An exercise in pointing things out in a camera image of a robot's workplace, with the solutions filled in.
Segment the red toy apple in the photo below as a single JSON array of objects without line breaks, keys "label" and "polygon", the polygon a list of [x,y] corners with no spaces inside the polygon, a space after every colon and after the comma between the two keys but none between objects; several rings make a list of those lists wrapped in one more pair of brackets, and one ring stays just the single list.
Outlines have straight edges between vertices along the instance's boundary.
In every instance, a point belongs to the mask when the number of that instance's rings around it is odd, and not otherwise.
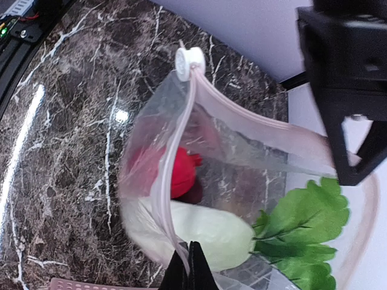
[{"label": "red toy apple", "polygon": [[[137,150],[127,162],[129,173],[134,174],[134,181],[143,187],[150,187],[158,175],[158,165],[165,151],[165,147]],[[183,147],[177,149],[171,181],[172,199],[185,195],[194,186],[197,178],[196,168],[201,166],[202,162],[201,155],[189,153]]]}]

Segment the white toy radish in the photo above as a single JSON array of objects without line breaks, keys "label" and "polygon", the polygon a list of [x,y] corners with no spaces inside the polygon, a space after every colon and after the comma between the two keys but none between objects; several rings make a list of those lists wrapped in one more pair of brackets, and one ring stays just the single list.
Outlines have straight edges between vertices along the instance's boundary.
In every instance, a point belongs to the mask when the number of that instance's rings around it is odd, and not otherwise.
[{"label": "white toy radish", "polygon": [[265,258],[300,289],[335,289],[329,261],[350,217],[348,200],[335,179],[310,180],[290,190],[271,213],[254,224],[215,208],[171,202],[172,222],[180,242],[200,243],[209,268],[236,268],[252,254]]}]

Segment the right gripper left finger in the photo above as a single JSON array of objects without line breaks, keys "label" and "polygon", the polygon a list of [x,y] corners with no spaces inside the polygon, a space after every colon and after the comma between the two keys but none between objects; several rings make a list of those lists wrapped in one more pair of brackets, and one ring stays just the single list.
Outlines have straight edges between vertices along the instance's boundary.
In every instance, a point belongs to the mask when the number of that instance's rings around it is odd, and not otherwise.
[{"label": "right gripper left finger", "polygon": [[175,251],[164,273],[159,290],[187,290],[188,276],[183,261]]}]

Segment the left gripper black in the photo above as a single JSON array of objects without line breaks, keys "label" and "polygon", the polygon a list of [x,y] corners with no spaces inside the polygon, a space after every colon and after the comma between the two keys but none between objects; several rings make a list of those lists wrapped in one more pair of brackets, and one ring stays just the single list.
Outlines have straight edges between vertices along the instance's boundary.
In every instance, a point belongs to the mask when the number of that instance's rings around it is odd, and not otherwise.
[{"label": "left gripper black", "polygon": [[[314,1],[299,7],[298,29],[308,81],[339,183],[357,185],[386,159],[386,2]],[[371,121],[351,161],[342,123]]]}]

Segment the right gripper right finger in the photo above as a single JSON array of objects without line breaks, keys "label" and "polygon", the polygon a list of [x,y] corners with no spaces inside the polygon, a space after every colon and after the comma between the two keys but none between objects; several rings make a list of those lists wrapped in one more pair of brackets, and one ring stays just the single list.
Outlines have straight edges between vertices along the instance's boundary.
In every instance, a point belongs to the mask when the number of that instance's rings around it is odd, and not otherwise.
[{"label": "right gripper right finger", "polygon": [[188,289],[192,290],[218,290],[212,272],[209,268],[202,247],[199,242],[189,245]]}]

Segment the pink perforated plastic basket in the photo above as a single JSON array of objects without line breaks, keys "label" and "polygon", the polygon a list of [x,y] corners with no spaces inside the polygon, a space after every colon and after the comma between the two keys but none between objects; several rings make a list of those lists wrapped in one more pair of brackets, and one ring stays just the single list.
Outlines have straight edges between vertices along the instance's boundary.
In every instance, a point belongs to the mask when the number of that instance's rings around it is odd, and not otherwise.
[{"label": "pink perforated plastic basket", "polygon": [[50,290],[150,290],[150,288],[131,288],[124,286],[97,285],[87,282],[75,282],[60,278],[52,278]]}]

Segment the black front rail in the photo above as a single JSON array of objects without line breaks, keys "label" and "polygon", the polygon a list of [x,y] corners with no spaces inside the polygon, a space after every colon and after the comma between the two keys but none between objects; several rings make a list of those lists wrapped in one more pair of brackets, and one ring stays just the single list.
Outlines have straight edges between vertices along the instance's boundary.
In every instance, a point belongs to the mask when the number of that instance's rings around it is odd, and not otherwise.
[{"label": "black front rail", "polygon": [[43,41],[74,1],[15,1],[1,15],[1,115]]}]

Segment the clear zip top bag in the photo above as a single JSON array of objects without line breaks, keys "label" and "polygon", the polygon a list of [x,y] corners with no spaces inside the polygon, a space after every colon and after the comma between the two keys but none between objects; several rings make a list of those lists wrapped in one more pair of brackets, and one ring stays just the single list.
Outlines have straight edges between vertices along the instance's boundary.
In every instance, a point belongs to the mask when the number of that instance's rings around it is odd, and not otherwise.
[{"label": "clear zip top bag", "polygon": [[[125,230],[145,254],[166,269],[176,251],[187,276],[189,245],[177,239],[171,202],[231,212],[254,224],[271,213],[290,190],[310,180],[335,179],[326,137],[250,112],[220,93],[205,77],[202,50],[179,48],[175,68],[140,111],[120,171],[119,198]],[[134,181],[127,162],[139,149],[166,148],[150,187]],[[193,187],[171,198],[177,149],[201,155]],[[328,242],[335,289],[347,289],[366,250],[379,207],[379,183],[370,175],[354,188],[339,185],[350,217],[341,234]],[[265,258],[252,254],[233,269],[212,271],[218,289],[300,289]]]}]

